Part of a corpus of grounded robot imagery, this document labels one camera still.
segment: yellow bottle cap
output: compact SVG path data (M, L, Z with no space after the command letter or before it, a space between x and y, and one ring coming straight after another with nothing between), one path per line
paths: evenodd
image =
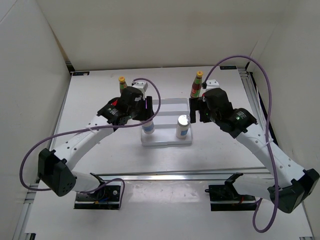
M204 74L204 73L203 73L202 71L197 71L197 72L196 72L196 76L197 76L197 77L200 77L200 78L202 77L203 74Z
M119 77L119 82L120 82L120 83L123 83L123 82L125 82L125 81L126 81L126 79L125 79L124 76L120 76L120 77Z

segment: blue label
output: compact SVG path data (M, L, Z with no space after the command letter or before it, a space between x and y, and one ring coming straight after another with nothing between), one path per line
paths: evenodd
M145 132L150 132L152 131L152 129L154 129L155 125L152 123L150 126L142 126L142 129L145 131Z
M184 131L181 131L181 136L184 136L184 135L186 135L188 133L188 129L187 130L184 130Z

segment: white wall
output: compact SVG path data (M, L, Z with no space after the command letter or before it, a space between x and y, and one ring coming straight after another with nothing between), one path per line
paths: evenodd
M76 70L210 66L229 55L250 55L289 2L37 1Z
M69 73L34 0L0 2L0 236L11 240L26 190L19 167L30 147L54 129ZM36 176L37 153L24 172Z
M291 0L259 61L272 88L271 123L280 147L306 169L320 173L320 1ZM267 103L265 80L254 73ZM304 201L320 239L320 183Z

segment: robotic arm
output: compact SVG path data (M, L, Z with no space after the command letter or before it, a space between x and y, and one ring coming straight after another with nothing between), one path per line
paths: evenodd
M74 171L79 160L102 139L117 130L116 127L91 129L95 126L122 126L129 119L145 121L154 115L152 97L145 97L148 84L137 81L125 88L120 97L110 100L86 125L90 131L77 133L64 144L39 153L38 177L59 197L70 191L87 192L104 182L97 175ZM104 189L90 193L93 199L103 198Z
M263 129L246 109L233 109L227 93L216 81L209 81L203 96L190 98L189 103L191 123L196 122L196 111L199 111L200 122L217 124L222 131L246 146L274 175ZM314 169L305 170L273 142L270 142L270 146L280 187L278 208L285 213L291 213L311 194L320 176ZM252 195L272 202L275 200L274 180L270 179L236 173L225 181L224 188L228 195L234 198L239 195Z

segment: white table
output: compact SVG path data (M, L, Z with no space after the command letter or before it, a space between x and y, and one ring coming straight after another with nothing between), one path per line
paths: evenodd
M73 76L58 132L82 128L108 100L119 96L119 76L129 82L138 77L152 80L163 99L188 98L198 70L206 75L210 67L91 71L87 76ZM234 108L251 111L238 70L217 69L211 79L228 93ZM152 87L147 94L156 97ZM192 128L191 146L172 147L142 147L139 127L118 129L88 152L75 170L106 174L262 167L244 146L214 123L198 122ZM61 137L55 145L67 139ZM26 232L36 233L36 240L298 240L311 236L302 206L292 214L279 212L272 229L265 234L253 229L252 211L211 212L209 196L204 192L210 183L127 181L119 211L75 210L75 192L64 197L38 192ZM263 201L257 217L260 228L269 221L272 209L272 203Z

